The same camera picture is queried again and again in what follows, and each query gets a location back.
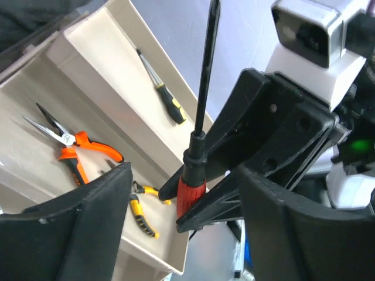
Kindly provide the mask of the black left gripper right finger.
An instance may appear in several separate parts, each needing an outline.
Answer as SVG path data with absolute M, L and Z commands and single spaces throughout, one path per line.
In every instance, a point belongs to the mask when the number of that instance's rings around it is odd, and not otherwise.
M 373 280 L 374 217 L 335 210 L 236 169 L 257 280 Z

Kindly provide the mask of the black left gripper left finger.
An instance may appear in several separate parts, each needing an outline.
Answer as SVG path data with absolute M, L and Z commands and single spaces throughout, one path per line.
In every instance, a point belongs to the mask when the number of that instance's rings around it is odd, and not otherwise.
M 1 215 L 2 280 L 111 280 L 132 187 L 118 165 L 19 214 Z

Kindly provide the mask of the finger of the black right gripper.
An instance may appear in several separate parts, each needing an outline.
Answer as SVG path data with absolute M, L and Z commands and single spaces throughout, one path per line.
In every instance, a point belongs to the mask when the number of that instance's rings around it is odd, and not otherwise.
M 161 188 L 160 198 L 199 201 L 206 184 L 240 164 L 267 177 L 262 148 L 270 138 L 270 77 L 253 68 L 243 70 L 203 142 L 202 160 L 184 155 L 181 167 Z
M 243 219 L 237 176 L 230 173 L 176 221 L 177 232 L 200 231 L 216 222 Z

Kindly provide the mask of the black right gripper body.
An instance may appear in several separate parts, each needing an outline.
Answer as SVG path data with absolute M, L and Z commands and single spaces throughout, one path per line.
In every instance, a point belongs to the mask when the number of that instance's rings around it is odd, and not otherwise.
M 338 139 L 339 117 L 279 73 L 270 77 L 270 138 L 262 148 L 269 178 L 293 189 L 312 163 Z

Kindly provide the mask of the red black screwdriver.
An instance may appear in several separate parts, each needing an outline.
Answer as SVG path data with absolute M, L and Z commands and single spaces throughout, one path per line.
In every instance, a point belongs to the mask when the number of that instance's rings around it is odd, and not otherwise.
M 220 11 L 221 1 L 211 1 L 204 44 L 199 96 L 197 99 L 195 128 L 190 134 L 189 148 L 183 154 L 183 170 L 178 182 L 176 212 L 179 218 L 206 192 L 205 165 L 207 156 L 204 150 L 206 134 L 203 130 L 203 124 L 217 31 L 219 28 Z

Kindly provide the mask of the yellow black screwdriver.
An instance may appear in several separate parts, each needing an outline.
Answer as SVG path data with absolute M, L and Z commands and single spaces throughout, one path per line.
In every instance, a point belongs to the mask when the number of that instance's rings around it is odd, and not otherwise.
M 136 49 L 136 52 L 141 59 L 148 75 L 150 76 L 155 90 L 159 94 L 167 113 L 178 125 L 183 124 L 186 121 L 186 117 L 180 103 L 178 103 L 178 101 L 170 93 L 165 83 L 158 76 L 142 52 L 139 49 Z

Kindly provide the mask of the orange handled small pliers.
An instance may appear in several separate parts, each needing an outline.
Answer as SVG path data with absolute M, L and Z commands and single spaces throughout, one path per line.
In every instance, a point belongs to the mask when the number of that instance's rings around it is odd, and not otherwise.
M 36 104 L 48 123 L 54 127 L 54 130 L 43 126 L 28 117 L 24 117 L 32 126 L 47 135 L 48 137 L 58 141 L 61 145 L 61 155 L 59 161 L 64 163 L 70 170 L 73 180 L 77 186 L 83 186 L 89 183 L 89 179 L 84 171 L 79 156 L 76 152 L 77 148 L 100 152 L 117 163 L 123 163 L 123 155 L 113 148 L 101 142 L 91 140 L 85 131 L 78 133 L 70 133 L 52 114 L 50 114 L 40 104 Z

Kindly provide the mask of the translucent brown plastic toolbox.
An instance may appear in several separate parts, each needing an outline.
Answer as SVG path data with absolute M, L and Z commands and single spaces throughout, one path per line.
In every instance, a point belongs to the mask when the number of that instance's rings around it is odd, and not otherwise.
M 91 4 L 1 2 L 1 215 L 79 188 L 59 161 L 62 145 L 24 119 L 54 130 L 36 104 L 70 133 L 85 131 L 123 155 L 133 175 L 129 200 L 135 181 L 157 192 L 182 164 L 194 93 L 132 1 L 106 1 L 95 10 Z M 180 103 L 183 124 L 167 113 L 136 49 Z M 76 152 L 90 182 L 122 164 L 100 152 Z M 140 230 L 128 201 L 111 280 L 184 274 L 189 236 L 176 230 L 175 200 L 140 199 L 159 234 Z

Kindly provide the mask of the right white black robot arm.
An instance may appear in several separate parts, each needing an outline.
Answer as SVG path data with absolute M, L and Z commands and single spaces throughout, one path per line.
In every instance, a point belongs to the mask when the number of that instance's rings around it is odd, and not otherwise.
M 220 1 L 211 1 L 194 130 L 183 165 L 162 186 L 178 232 L 243 219 L 251 192 L 291 193 L 336 147 L 329 190 L 374 180 L 374 66 L 370 1 L 276 1 L 278 44 L 264 71 L 244 69 L 212 127 L 203 130 Z

